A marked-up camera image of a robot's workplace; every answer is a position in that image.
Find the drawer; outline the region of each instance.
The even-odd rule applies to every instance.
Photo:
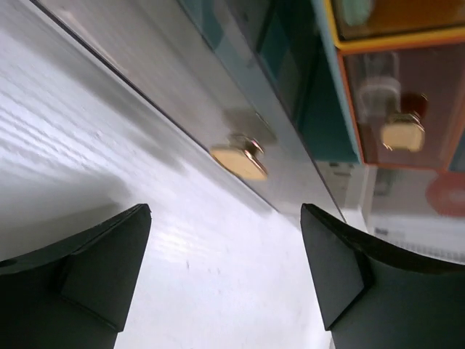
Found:
[[[338,39],[351,41],[422,31],[441,31],[465,24],[463,0],[328,0]]]
[[[239,1],[250,14],[245,17],[259,20],[265,2],[252,8]],[[240,149],[240,154],[251,155],[260,180],[249,176],[251,168],[236,173],[251,195],[255,192],[283,214],[298,215],[302,203],[309,202],[341,218],[251,45],[256,26],[249,28],[253,35],[244,36],[232,7],[212,0],[40,4],[40,10],[65,29],[63,35],[79,40],[84,45],[80,50],[90,50],[105,71],[163,111],[205,151]]]
[[[464,127],[465,44],[341,55],[363,160],[447,169]]]

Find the drawer knob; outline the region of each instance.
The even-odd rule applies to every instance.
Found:
[[[421,151],[424,145],[425,131],[421,124],[428,108],[426,95],[405,93],[400,99],[400,112],[387,117],[381,128],[381,139],[384,146],[391,151],[409,150],[412,153]]]
[[[244,180],[266,180],[267,170],[256,158],[264,151],[253,138],[242,134],[232,134],[228,137],[228,145],[214,145],[210,155],[229,172]]]

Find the teal cabinet panel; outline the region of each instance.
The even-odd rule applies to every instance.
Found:
[[[358,163],[321,46],[311,79],[302,113],[296,121],[304,143],[314,160]]]
[[[289,116],[295,116],[315,60],[318,31],[311,3],[276,0],[256,43],[270,80]]]

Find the white wall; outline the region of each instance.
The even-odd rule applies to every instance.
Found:
[[[0,43],[0,260],[147,202],[118,349],[328,347],[297,228],[14,0]]]

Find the gold knob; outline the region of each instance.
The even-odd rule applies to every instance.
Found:
[[[232,134],[229,145],[215,145],[210,155],[229,172],[244,180],[266,180],[267,170],[257,160],[258,153],[264,153],[260,144],[245,135]]]
[[[392,114],[381,128],[381,139],[391,151],[400,149],[416,153],[423,148],[424,128],[416,114]]]

